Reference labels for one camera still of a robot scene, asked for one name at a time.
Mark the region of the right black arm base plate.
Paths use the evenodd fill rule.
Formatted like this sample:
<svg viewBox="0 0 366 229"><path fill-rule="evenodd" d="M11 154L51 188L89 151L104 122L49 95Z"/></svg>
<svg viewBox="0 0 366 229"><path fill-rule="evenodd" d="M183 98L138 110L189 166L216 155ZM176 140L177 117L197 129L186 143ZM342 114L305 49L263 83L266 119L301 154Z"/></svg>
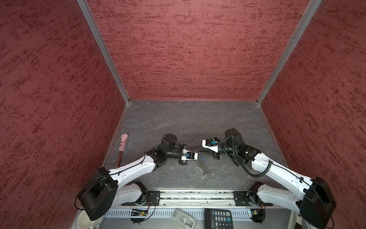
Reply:
<svg viewBox="0 0 366 229"><path fill-rule="evenodd" d="M234 191L234 201L237 207L261 207L273 206L271 203L264 203L256 194L247 191Z"/></svg>

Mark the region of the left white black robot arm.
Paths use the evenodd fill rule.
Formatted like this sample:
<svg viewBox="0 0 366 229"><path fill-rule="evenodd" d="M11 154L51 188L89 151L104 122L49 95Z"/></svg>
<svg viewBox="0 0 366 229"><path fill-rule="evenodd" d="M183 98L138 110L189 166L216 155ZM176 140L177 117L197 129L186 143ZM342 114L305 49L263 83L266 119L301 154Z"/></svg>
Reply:
<svg viewBox="0 0 366 229"><path fill-rule="evenodd" d="M102 167L96 170L76 199L91 221L98 220L111 207L144 201L147 189L136 181L137 178L161 168L169 158L185 165L187 161L198 160L200 156L199 152L189 151L185 144L179 144L175 135L166 134L158 147L145 152L140 159L116 169Z"/></svg>

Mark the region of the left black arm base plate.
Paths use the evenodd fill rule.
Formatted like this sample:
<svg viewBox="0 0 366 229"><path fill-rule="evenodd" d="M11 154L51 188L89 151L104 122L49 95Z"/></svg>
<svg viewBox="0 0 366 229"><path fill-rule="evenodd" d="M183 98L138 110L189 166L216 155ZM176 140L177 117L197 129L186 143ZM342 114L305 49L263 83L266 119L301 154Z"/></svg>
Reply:
<svg viewBox="0 0 366 229"><path fill-rule="evenodd" d="M136 206L158 206L160 202L161 191L144 191L135 202Z"/></svg>

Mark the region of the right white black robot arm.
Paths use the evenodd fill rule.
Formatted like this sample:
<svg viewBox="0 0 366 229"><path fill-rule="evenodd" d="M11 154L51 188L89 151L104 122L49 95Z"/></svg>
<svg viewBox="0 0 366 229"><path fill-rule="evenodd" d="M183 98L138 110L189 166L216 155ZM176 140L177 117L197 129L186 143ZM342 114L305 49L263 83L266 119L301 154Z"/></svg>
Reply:
<svg viewBox="0 0 366 229"><path fill-rule="evenodd" d="M276 189L255 182L247 191L252 206L274 204L301 215L302 219L317 229L327 228L336 208L329 185L320 177L310 178L275 162L259 149L245 144L235 129L225 132L225 139L205 139L202 147L214 156L225 153L251 177L268 176L284 189Z"/></svg>

